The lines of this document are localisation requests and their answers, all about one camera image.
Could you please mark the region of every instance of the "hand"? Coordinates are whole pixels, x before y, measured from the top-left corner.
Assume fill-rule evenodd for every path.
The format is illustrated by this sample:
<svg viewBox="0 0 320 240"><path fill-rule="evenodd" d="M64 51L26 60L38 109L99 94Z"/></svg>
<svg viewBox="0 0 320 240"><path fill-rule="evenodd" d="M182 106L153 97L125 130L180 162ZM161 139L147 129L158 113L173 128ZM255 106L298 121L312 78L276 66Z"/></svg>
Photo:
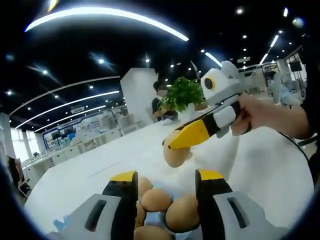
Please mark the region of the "hand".
<svg viewBox="0 0 320 240"><path fill-rule="evenodd" d="M239 103L241 107L240 115L231 125L232 135L234 136L243 134L248 129L249 123L251 123L252 129L262 127L268 105L245 92L240 95Z"/></svg>
<svg viewBox="0 0 320 240"><path fill-rule="evenodd" d="M163 115L163 114L165 114L165 113L168 112L168 111L169 111L168 109L163 108L163 109L160 110L160 113Z"/></svg>

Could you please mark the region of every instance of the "ceiling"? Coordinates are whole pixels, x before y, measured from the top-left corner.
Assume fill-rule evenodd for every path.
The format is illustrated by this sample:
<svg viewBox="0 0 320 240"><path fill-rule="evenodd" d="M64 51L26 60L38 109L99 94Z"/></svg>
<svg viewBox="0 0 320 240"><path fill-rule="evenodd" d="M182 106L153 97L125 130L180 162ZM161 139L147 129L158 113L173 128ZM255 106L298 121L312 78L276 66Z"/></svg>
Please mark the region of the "ceiling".
<svg viewBox="0 0 320 240"><path fill-rule="evenodd" d="M289 14L283 17L285 6L277 4L250 6L229 3L218 6L208 4L208 1L164 4L164 1L156 0L108 3L101 0L60 0L52 13L79 6L125 10L168 25L187 36L189 41L144 22L107 15L64 17L24 32L32 21L47 14L47 3L39 2L23 0L19 5L8 7L19 17L5 26L7 37L1 68L5 77L1 80L0 111L7 114L48 91L85 80L121 77L134 67L154 68L159 73L159 80L168 79L168 84L182 75L195 78L195 72L188 70L190 61L202 74L210 68L218 68L215 62L201 53L201 49L220 62L232 60L242 68L243 63L237 63L237 59L250 57L247 66L258 64L278 34L279 39L265 62L276 60L277 56L284 58L299 47L301 35L316 25L313 19L317 18L295 6L288 6ZM238 8L243 9L243 14L236 13ZM304 20L304 27L293 26L292 21L296 17ZM104 59L104 63L99 64L99 59ZM70 110L75 106L95 108L107 104L111 108L116 103L122 105L125 102L120 77L83 83L47 94L15 111L10 116L11 126L16 127L59 105L101 93L120 91L61 107L27 122L21 128L35 130L43 127L66 117L66 112L71 115ZM13 92L10 96L7 94L9 90Z"/></svg>

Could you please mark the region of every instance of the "white table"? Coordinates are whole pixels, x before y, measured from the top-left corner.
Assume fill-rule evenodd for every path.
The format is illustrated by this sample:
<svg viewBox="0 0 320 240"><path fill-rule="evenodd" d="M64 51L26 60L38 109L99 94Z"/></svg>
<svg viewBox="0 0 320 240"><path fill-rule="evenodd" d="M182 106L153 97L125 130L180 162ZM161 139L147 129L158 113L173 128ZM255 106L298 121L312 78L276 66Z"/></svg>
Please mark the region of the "white table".
<svg viewBox="0 0 320 240"><path fill-rule="evenodd" d="M63 221L91 195L102 193L118 173L136 170L152 182L187 193L195 190L195 169L203 168L222 173L234 191L264 208L272 224L295 223L314 188L307 161L291 142L270 128L241 137L229 132L193 147L190 160L171 168L163 158L162 141L178 126L155 123L50 168L25 210L44 233L57 231L54 219Z"/></svg>

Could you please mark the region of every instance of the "brown egg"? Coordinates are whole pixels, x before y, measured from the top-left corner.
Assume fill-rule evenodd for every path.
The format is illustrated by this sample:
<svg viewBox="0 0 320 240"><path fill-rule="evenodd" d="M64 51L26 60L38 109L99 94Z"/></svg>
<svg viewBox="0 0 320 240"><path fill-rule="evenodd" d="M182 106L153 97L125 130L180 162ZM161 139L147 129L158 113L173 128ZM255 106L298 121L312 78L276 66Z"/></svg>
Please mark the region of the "brown egg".
<svg viewBox="0 0 320 240"><path fill-rule="evenodd" d="M195 228L199 224L196 195L186 195L174 200L166 211L165 222L175 233L184 233Z"/></svg>
<svg viewBox="0 0 320 240"><path fill-rule="evenodd" d="M146 191L141 199L141 205L147 212L165 212L170 204L169 194L160 188Z"/></svg>
<svg viewBox="0 0 320 240"><path fill-rule="evenodd" d="M133 234L134 240L173 240L172 235L157 226L138 227Z"/></svg>
<svg viewBox="0 0 320 240"><path fill-rule="evenodd" d="M139 177L138 196L142 197L143 194L145 194L146 191L152 189L152 187L153 185L148 178L144 176Z"/></svg>
<svg viewBox="0 0 320 240"><path fill-rule="evenodd" d="M135 225L134 228L139 228L144 225L146 219L146 212L141 204L137 201L136 202L136 217L135 217Z"/></svg>
<svg viewBox="0 0 320 240"><path fill-rule="evenodd" d="M172 168L180 167L185 162L190 152L190 147L184 147L176 150L169 148L171 140L173 140L179 132L180 130L172 132L169 136L167 136L163 143L164 159Z"/></svg>

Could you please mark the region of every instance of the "cable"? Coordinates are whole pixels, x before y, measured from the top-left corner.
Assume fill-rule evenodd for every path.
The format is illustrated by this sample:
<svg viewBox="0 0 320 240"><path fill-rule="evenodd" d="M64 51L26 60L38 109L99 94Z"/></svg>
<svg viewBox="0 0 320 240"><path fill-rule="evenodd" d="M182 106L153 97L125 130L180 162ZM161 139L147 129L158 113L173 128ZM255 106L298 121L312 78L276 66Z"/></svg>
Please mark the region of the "cable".
<svg viewBox="0 0 320 240"><path fill-rule="evenodd" d="M279 132L279 134L281 134L282 136L284 136L286 139L288 139L291 143L293 143L299 150L300 152L303 154L303 156L305 157L306 161L309 161L309 158L307 157L307 155L305 154L305 152L301 149L301 147L295 142L293 141L290 137L288 137L287 135L283 134L282 132Z"/></svg>

